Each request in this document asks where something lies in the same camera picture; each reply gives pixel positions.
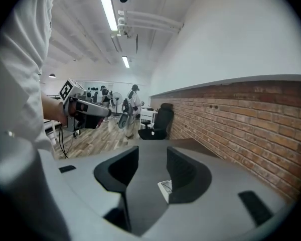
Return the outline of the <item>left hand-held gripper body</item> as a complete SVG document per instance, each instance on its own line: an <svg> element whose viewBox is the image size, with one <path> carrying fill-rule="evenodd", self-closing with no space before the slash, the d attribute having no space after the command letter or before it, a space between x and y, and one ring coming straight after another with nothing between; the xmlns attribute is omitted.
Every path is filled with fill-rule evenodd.
<svg viewBox="0 0 301 241"><path fill-rule="evenodd" d="M64 129L76 132L81 129L96 129L111 110L91 100L91 94L78 82L68 79L59 91L67 123Z"/></svg>

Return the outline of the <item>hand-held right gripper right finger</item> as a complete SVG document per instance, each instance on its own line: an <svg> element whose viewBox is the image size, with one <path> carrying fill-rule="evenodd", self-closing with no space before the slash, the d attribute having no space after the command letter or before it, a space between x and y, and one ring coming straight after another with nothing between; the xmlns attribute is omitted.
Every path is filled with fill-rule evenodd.
<svg viewBox="0 0 301 241"><path fill-rule="evenodd" d="M172 181L169 204L196 201L212 182L211 171L206 165L173 147L167 148L167 171Z"/></svg>

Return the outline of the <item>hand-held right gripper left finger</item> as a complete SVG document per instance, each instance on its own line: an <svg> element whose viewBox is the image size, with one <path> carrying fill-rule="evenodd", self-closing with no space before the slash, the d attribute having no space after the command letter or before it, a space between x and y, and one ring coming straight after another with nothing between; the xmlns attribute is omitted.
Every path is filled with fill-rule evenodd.
<svg viewBox="0 0 301 241"><path fill-rule="evenodd" d="M117 207L111 209L103 218L117 227L131 232L131 224L127 206L126 190L138 169L139 147L119 153L94 169L95 179L110 192L120 194Z"/></svg>

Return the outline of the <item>white tray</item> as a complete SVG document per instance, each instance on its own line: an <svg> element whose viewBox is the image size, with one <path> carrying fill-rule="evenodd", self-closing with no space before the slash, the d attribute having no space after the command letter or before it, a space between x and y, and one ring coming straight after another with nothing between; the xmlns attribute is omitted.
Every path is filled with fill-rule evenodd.
<svg viewBox="0 0 301 241"><path fill-rule="evenodd" d="M167 192L164 190L164 188L162 187L161 183L162 183L162 182L159 182L159 183L158 183L158 187L159 187L160 192L161 192L161 194L163 195L163 197L164 197L166 203L169 204L169 196L170 196L170 194L172 194L172 193L167 193Z"/></svg>

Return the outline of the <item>person's left forearm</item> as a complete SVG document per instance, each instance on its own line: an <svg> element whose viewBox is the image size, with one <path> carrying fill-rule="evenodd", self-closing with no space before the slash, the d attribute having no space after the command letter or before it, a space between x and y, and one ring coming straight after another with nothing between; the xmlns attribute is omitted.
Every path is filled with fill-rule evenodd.
<svg viewBox="0 0 301 241"><path fill-rule="evenodd" d="M41 101L43 109L43 118L50 121L60 122L63 126L67 123L67 117L64 113L63 103L51 97L48 97L41 91Z"/></svg>

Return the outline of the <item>standing fan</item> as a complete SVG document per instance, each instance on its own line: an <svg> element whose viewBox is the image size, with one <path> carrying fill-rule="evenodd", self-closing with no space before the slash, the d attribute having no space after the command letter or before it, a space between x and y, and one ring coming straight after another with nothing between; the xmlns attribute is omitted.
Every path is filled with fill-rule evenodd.
<svg viewBox="0 0 301 241"><path fill-rule="evenodd" d="M122 101L123 101L122 96L121 96L120 93L115 92L115 93L112 93L111 97L112 97L112 99L111 99L112 107L115 109L114 115L119 116L121 114L120 106L121 106Z"/></svg>

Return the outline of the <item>person's white shirt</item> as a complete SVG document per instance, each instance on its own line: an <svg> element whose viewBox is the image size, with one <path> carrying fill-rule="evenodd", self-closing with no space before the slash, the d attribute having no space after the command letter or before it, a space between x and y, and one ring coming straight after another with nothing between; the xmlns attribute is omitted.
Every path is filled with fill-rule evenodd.
<svg viewBox="0 0 301 241"><path fill-rule="evenodd" d="M0 29L0 131L54 151L44 128L40 77L54 0L19 0Z"/></svg>

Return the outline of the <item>black office chair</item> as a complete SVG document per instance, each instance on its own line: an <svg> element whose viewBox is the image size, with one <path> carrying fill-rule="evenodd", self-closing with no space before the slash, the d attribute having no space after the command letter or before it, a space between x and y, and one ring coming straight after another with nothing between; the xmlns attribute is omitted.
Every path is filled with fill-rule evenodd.
<svg viewBox="0 0 301 241"><path fill-rule="evenodd" d="M163 103L158 109L154 124L151 122L141 122L145 128L138 131L138 135L142 140L165 140L168 137L168 128L174 118L173 105Z"/></svg>

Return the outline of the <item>white work tables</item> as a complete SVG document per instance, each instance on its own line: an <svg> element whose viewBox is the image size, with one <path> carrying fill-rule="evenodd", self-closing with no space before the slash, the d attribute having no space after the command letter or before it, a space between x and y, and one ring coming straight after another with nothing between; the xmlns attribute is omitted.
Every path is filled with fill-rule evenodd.
<svg viewBox="0 0 301 241"><path fill-rule="evenodd" d="M139 129L153 128L157 113L158 112L155 110L148 110L146 108L142 108L140 112Z"/></svg>

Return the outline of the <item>white ceiling pipes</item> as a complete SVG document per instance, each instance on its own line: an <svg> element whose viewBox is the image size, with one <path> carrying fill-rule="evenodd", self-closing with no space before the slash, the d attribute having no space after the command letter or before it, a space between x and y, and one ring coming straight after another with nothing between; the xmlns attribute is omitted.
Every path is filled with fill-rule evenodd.
<svg viewBox="0 0 301 241"><path fill-rule="evenodd" d="M150 13L118 10L117 27L121 33L132 33L134 29L147 29L178 34L184 24Z"/></svg>

